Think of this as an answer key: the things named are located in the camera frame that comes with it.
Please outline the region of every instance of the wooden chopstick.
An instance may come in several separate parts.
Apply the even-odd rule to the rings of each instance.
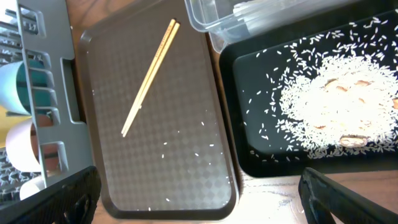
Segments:
[[[157,51],[156,51],[155,57],[154,57],[154,59],[152,60],[152,63],[150,64],[150,66],[149,66],[148,72],[147,72],[147,74],[145,75],[145,79],[144,79],[144,81],[142,82],[142,85],[141,85],[141,87],[140,87],[140,89],[139,89],[139,91],[138,91],[138,93],[137,93],[136,99],[134,100],[134,102],[133,102],[133,104],[132,104],[132,106],[131,106],[129,115],[127,116],[126,122],[124,123],[124,126],[123,126],[123,128],[122,128],[122,134],[123,134],[123,133],[125,132],[125,130],[126,130],[127,122],[131,119],[131,115],[132,115],[133,108],[135,108],[135,107],[137,106],[137,103],[138,103],[138,100],[137,100],[137,99],[139,98],[139,96],[142,95],[142,92],[144,91],[144,88],[145,88],[145,86],[147,85],[148,79],[149,79],[150,75],[152,74],[152,71],[153,71],[153,69],[154,69],[154,67],[155,67],[155,64],[156,64],[156,62],[157,62],[158,59],[159,59],[160,53],[161,53],[161,52],[163,51],[163,49],[164,49],[164,46],[165,46],[165,44],[166,44],[166,41],[167,41],[167,39],[169,38],[169,36],[170,36],[170,34],[171,34],[171,32],[172,32],[172,29],[173,29],[174,25],[175,25],[175,19],[172,19],[172,20],[170,21],[169,26],[167,27],[166,33],[165,33],[164,36],[163,36],[163,39],[162,39],[162,41],[161,41],[161,43],[160,43],[160,45],[159,45],[159,48],[158,48]]]
[[[160,53],[160,56],[159,56],[158,60],[156,61],[156,64],[155,64],[155,66],[154,66],[154,69],[153,69],[153,71],[152,71],[152,73],[151,73],[151,75],[150,75],[150,77],[149,77],[149,79],[148,79],[148,81],[147,81],[146,86],[144,87],[144,91],[142,92],[142,94],[141,94],[140,96],[138,96],[138,97],[139,97],[138,103],[137,103],[137,105],[133,108],[133,111],[132,111],[132,114],[131,114],[131,116],[130,116],[130,119],[127,118],[127,120],[126,120],[126,122],[127,122],[127,127],[126,127],[125,130],[124,130],[123,137],[126,137],[126,134],[127,134],[127,132],[129,131],[129,129],[130,129],[130,127],[131,127],[131,124],[132,124],[132,122],[134,121],[134,118],[136,117],[136,115],[137,115],[137,113],[138,113],[139,106],[140,106],[140,105],[142,104],[142,102],[144,101],[144,98],[145,98],[145,96],[146,96],[146,94],[147,94],[147,92],[148,92],[148,89],[149,89],[150,85],[152,84],[152,82],[153,82],[153,80],[154,80],[154,78],[155,78],[155,76],[156,76],[156,73],[157,73],[157,71],[158,71],[159,68],[160,68],[160,65],[162,64],[163,59],[164,59],[164,57],[166,56],[166,53],[167,53],[167,51],[169,50],[169,48],[170,48],[170,46],[171,46],[171,44],[172,44],[172,42],[173,42],[173,40],[174,40],[175,35],[177,34],[178,28],[180,28],[180,24],[179,24],[179,23],[176,23],[176,24],[174,25],[174,27],[173,27],[173,30],[172,30],[172,32],[171,32],[171,34],[170,34],[170,37],[167,39],[167,41],[166,41],[166,43],[165,43],[165,45],[164,45],[164,48],[163,48],[163,50],[162,50],[161,53]]]

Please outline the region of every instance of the dish rack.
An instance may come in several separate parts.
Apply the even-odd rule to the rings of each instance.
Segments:
[[[11,54],[0,54],[0,65],[23,61],[29,95],[29,107],[39,147],[39,163],[45,187],[65,179],[93,165],[90,136],[87,125],[80,122],[72,66],[75,58],[71,27],[65,1],[16,0],[15,11],[6,9],[15,23],[0,22],[6,29],[0,34],[0,49]],[[28,60],[40,60],[44,68],[30,67]],[[47,74],[47,86],[35,86],[31,71]],[[45,91],[51,96],[50,106],[37,106],[35,91]],[[40,127],[38,111],[46,111],[53,126]],[[48,175],[42,146],[56,144],[60,172]]]

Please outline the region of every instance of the uncooked rice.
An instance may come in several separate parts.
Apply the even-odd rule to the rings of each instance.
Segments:
[[[318,71],[319,75],[312,80],[304,75],[291,80],[282,89],[280,98],[282,114],[289,118],[281,125],[281,130],[292,133],[293,138],[302,142],[301,146],[316,150],[311,159],[325,156],[328,146],[336,146],[338,150],[342,136],[367,136],[368,142],[376,144],[387,144],[396,138],[394,128],[397,127],[398,111],[392,102],[398,97],[398,81],[393,76],[395,70],[380,67],[369,57],[337,55],[325,57]],[[347,86],[353,95],[345,92],[329,94],[324,87],[330,80],[339,83],[366,80],[371,84],[365,88]],[[359,96],[366,103],[358,100]],[[358,128],[363,127],[361,121],[369,121],[371,125]]]

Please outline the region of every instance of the table surface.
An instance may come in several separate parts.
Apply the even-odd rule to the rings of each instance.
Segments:
[[[134,0],[66,0],[66,2],[72,26],[74,48],[77,52],[79,39],[84,30],[108,17],[112,12],[134,2]],[[215,75],[219,76],[219,55],[211,47],[209,51]],[[77,72],[75,75],[77,89],[80,89],[80,83],[79,73]],[[398,213],[398,170],[330,174],[327,177]],[[239,205],[222,223],[237,223],[239,221],[256,223],[307,222],[297,190],[299,176],[257,179],[248,176],[238,168],[237,178],[241,183]],[[107,213],[100,201],[97,206],[93,223],[172,223],[116,220]]]

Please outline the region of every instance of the white cup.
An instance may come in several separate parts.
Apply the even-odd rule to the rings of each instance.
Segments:
[[[45,115],[38,115],[37,123],[40,127],[51,126],[52,121]],[[32,119],[27,119],[14,127],[7,133],[6,151],[12,166],[22,172],[40,172],[41,166],[37,160],[39,147],[36,135],[31,135],[34,131]],[[42,146],[45,155],[55,154],[58,151],[56,145]],[[58,169],[58,157],[45,159],[46,169],[54,171]]]
[[[30,60],[29,65],[35,68],[43,68],[44,66],[35,60]],[[44,72],[30,71],[30,78],[33,83],[39,85],[47,85],[47,74]],[[26,83],[25,65],[23,62],[9,63],[0,67],[0,105],[8,111],[30,115],[30,111],[24,106],[29,104],[27,88],[20,87],[17,84]],[[41,106],[50,106],[51,99],[49,93],[34,93],[36,104]]]
[[[19,198],[21,200],[24,200],[25,198],[28,198],[32,196],[33,194],[36,194],[43,190],[44,187],[44,180],[42,176],[35,177],[30,181],[25,182],[20,191],[19,191]]]

